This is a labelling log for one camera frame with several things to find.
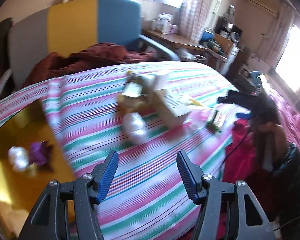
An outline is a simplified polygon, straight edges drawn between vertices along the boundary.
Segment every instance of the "cardboard box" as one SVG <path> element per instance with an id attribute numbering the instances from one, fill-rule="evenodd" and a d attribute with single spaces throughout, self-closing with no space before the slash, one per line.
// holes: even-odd
<path id="1" fill-rule="evenodd" d="M 155 90 L 152 106 L 170 129 L 182 125 L 190 113 L 169 89 Z"/>

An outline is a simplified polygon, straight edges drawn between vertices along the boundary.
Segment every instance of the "headboard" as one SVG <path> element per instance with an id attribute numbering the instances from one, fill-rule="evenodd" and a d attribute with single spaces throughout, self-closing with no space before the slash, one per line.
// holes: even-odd
<path id="1" fill-rule="evenodd" d="M 140 33 L 140 4 L 131 0 L 76 0 L 36 12 L 8 33 L 15 87 L 20 88 L 34 65 L 50 52 L 66 57 L 101 42 L 136 50 Z"/>

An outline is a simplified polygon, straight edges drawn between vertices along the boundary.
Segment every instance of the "pink striped fabric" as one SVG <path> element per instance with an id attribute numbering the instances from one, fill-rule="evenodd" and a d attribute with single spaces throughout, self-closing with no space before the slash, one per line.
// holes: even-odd
<path id="1" fill-rule="evenodd" d="M 172 70 L 169 87 L 175 93 L 187 93 L 227 114 L 222 133 L 212 135 L 203 124 L 168 130 L 149 109 L 143 113 L 147 142 L 132 145 L 122 130 L 116 103 L 129 69 L 141 73 Z M 176 239 L 194 225 L 198 213 L 182 184 L 176 153 L 185 150 L 205 172 L 215 170 L 213 175 L 218 175 L 224 147 L 231 143 L 235 113 L 242 110 L 216 103 L 228 89 L 235 88 L 215 70 L 199 63 L 117 65 L 51 79 L 14 93 L 0 101 L 0 126 L 40 99 L 48 124 L 76 176 L 91 172 L 111 149 L 119 153 L 108 196 L 97 207 L 105 240 Z M 75 237 L 75 228 L 71 232 Z"/>

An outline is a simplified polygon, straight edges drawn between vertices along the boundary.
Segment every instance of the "yellow board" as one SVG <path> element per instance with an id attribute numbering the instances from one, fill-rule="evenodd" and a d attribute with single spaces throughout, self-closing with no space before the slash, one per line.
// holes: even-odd
<path id="1" fill-rule="evenodd" d="M 48 51 L 64 57 L 98 41 L 98 0 L 77 0 L 49 8 Z"/>
<path id="2" fill-rule="evenodd" d="M 22 146 L 29 150 L 33 142 L 48 141 L 52 145 L 50 168 L 31 166 L 30 170 L 16 172 L 8 160 L 8 149 Z M 72 169 L 64 159 L 63 151 L 51 132 L 39 100 L 22 109 L 0 128 L 0 200 L 15 209 L 31 211 L 32 206 L 50 180 L 59 182 L 75 180 Z M 70 220 L 74 208 L 69 207 Z"/>

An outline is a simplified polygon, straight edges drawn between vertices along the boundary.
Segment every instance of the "sunlight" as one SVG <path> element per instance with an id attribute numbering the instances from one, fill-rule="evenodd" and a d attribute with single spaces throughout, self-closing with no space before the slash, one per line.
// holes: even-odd
<path id="1" fill-rule="evenodd" d="M 295 25 L 291 29 L 287 47 L 275 71 L 293 91 L 298 90 L 300 87 L 300 30 Z"/>

